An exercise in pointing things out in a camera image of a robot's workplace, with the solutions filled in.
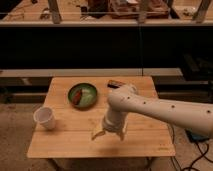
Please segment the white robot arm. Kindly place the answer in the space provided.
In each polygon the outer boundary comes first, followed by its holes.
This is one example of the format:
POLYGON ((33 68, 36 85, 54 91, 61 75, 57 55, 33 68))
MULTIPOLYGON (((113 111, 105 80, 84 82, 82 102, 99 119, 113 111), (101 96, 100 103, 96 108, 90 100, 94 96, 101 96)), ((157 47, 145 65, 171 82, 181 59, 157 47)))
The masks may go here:
POLYGON ((107 96, 108 110, 102 122, 93 130, 91 139, 102 136, 106 131, 116 133, 121 140, 126 132, 128 113, 142 114, 193 133, 213 138, 213 105, 158 98, 138 94, 136 87, 125 84, 113 89, 107 96))

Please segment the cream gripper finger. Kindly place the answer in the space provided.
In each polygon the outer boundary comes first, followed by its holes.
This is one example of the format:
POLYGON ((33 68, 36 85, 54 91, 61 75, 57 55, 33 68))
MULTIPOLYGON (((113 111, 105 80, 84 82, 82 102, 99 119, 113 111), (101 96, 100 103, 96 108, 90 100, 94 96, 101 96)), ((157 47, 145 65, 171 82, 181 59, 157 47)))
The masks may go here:
POLYGON ((98 131, 98 132, 93 132, 91 140, 95 140, 97 137, 105 135, 105 133, 106 133, 105 130, 101 130, 101 131, 98 131))
POLYGON ((123 141, 125 138, 125 133, 124 132, 119 132, 118 136, 120 137, 120 140, 123 141))

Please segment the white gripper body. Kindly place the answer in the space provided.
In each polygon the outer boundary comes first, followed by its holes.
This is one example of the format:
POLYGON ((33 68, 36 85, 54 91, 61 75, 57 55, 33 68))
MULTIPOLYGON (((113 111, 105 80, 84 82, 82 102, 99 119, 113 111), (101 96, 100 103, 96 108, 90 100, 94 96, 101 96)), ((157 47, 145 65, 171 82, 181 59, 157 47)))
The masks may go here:
POLYGON ((126 123, 124 120, 111 121, 107 117, 103 118, 102 127, 104 130, 112 133, 124 133, 126 131, 126 123))

